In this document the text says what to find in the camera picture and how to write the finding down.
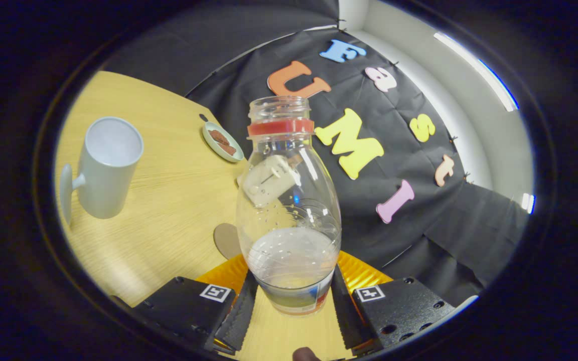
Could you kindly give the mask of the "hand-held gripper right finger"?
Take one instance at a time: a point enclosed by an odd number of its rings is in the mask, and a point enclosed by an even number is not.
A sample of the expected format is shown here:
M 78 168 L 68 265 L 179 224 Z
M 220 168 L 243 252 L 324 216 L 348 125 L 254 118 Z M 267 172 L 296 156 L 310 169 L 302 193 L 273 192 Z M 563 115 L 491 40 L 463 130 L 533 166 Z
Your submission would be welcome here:
M 340 252 L 331 296 L 346 349 L 370 354 L 432 329 L 456 312 L 415 277 L 388 277 Z

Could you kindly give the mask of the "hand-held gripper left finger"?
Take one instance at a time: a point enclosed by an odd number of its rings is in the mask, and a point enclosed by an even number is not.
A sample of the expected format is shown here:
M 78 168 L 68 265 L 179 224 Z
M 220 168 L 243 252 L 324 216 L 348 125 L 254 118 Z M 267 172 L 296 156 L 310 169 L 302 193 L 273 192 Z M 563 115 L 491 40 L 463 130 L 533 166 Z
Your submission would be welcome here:
M 243 348 L 257 290 L 257 280 L 238 255 L 197 279 L 170 279 L 131 313 L 200 349 L 235 354 Z

